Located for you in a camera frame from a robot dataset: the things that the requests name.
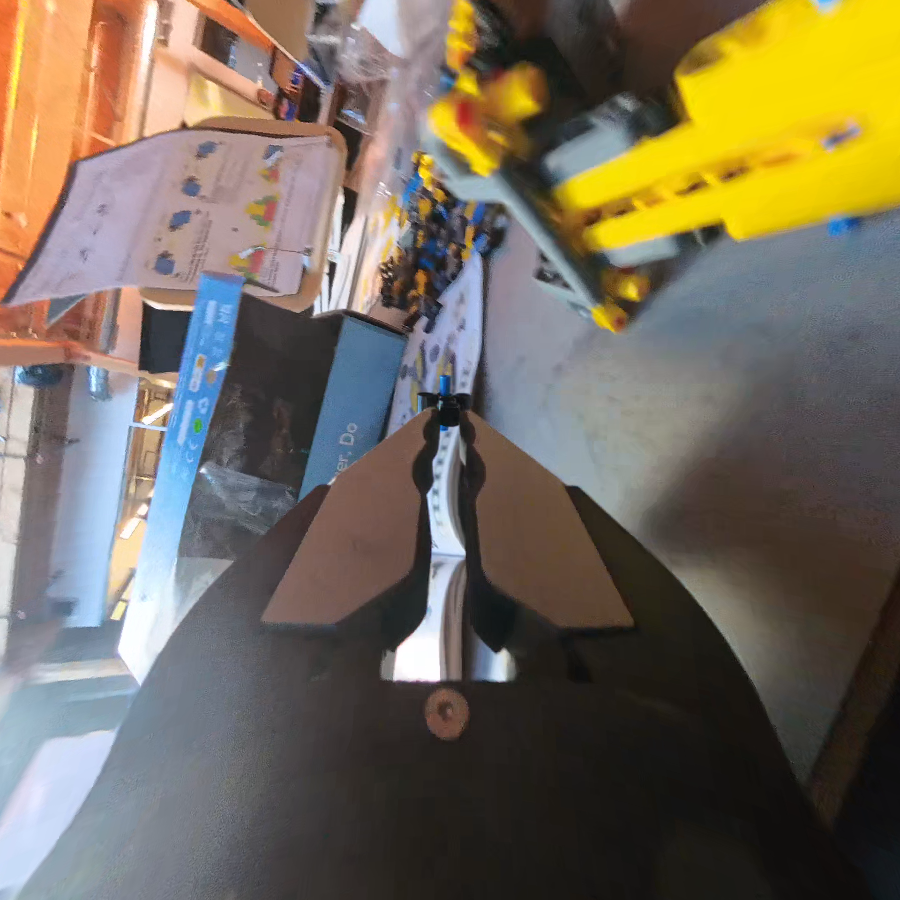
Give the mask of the open instruction booklet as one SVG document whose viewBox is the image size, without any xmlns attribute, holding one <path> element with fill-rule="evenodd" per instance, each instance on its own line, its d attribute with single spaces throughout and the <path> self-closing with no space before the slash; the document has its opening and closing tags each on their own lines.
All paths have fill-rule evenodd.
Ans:
<svg viewBox="0 0 900 900">
<path fill-rule="evenodd" d="M 433 331 L 420 321 L 409 335 L 395 384 L 387 435 L 418 412 L 419 394 L 472 395 L 480 367 L 484 321 L 484 272 L 480 258 L 465 264 L 441 296 Z M 442 432 L 427 497 L 432 541 L 425 616 L 393 656 L 395 682 L 457 681 L 464 668 L 465 537 L 459 512 L 465 452 L 458 429 Z"/>
</svg>

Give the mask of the clear plastic bag of parts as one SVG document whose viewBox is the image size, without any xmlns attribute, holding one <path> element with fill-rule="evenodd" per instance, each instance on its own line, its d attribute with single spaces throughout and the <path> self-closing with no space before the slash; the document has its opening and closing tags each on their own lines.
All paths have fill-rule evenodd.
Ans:
<svg viewBox="0 0 900 900">
<path fill-rule="evenodd" d="M 282 483 L 205 463 L 186 510 L 178 556 L 235 561 L 296 505 Z"/>
</svg>

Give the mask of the black connector piece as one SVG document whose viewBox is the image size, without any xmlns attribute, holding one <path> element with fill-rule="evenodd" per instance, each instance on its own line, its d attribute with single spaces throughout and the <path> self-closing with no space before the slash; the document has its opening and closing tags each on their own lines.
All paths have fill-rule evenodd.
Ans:
<svg viewBox="0 0 900 900">
<path fill-rule="evenodd" d="M 434 411 L 442 431 L 459 427 L 463 414 L 472 407 L 472 395 L 455 390 L 455 385 L 453 376 L 441 375 L 437 391 L 421 390 L 417 395 L 417 411 Z"/>
</svg>

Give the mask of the yellow grey brick vehicle model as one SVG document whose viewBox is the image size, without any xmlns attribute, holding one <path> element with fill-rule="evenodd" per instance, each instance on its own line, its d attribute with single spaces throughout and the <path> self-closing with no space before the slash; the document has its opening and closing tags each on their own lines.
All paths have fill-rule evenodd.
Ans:
<svg viewBox="0 0 900 900">
<path fill-rule="evenodd" d="M 646 268 L 689 235 L 755 240 L 898 207 L 898 2 L 768 2 L 702 39 L 671 100 L 561 121 L 555 83 L 490 2 L 453 2 L 424 150 L 459 199 L 502 205 L 551 291 L 622 331 Z"/>
</svg>

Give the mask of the grey desk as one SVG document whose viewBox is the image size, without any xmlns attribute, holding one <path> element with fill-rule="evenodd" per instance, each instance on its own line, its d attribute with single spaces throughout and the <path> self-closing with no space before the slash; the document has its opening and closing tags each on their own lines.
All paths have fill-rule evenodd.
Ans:
<svg viewBox="0 0 900 900">
<path fill-rule="evenodd" d="M 898 568 L 898 211 L 725 239 L 613 335 L 489 267 L 481 415 L 702 603 L 806 780 Z"/>
</svg>

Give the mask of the pile of loose building pieces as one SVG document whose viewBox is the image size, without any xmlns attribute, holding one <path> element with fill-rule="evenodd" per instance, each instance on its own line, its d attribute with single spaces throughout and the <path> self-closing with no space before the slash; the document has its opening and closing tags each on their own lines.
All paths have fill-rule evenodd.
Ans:
<svg viewBox="0 0 900 900">
<path fill-rule="evenodd" d="M 411 177 L 392 208 L 399 238 L 379 266 L 377 301 L 403 315 L 402 332 L 410 334 L 423 321 L 431 334 L 446 289 L 471 258 L 488 258 L 502 245 L 510 218 L 498 203 L 465 201 L 450 192 L 431 155 L 418 150 L 411 164 Z"/>
</svg>

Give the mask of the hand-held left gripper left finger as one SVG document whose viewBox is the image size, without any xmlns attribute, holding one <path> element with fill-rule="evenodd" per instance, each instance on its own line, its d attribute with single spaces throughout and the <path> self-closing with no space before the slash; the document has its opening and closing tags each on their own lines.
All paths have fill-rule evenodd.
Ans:
<svg viewBox="0 0 900 900">
<path fill-rule="evenodd" d="M 436 409 L 337 476 L 262 615 L 307 636 L 398 647 L 428 604 Z"/>
</svg>

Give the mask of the blue cardboard kit box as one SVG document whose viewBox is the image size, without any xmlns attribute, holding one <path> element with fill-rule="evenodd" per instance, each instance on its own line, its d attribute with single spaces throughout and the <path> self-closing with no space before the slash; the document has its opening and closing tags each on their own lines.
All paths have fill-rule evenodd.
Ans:
<svg viewBox="0 0 900 900">
<path fill-rule="evenodd" d="M 178 556 L 201 466 L 281 483 L 297 504 L 380 441 L 406 342 L 353 312 L 290 312 L 237 277 L 201 277 L 120 632 L 136 681 L 233 562 Z"/>
</svg>

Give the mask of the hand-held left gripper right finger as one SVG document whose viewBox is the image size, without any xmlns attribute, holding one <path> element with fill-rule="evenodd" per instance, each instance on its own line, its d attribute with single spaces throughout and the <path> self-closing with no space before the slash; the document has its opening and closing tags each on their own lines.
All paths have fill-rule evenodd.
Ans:
<svg viewBox="0 0 900 900">
<path fill-rule="evenodd" d="M 635 619 L 563 482 L 473 412 L 459 423 L 466 605 L 492 651 L 630 631 Z"/>
</svg>

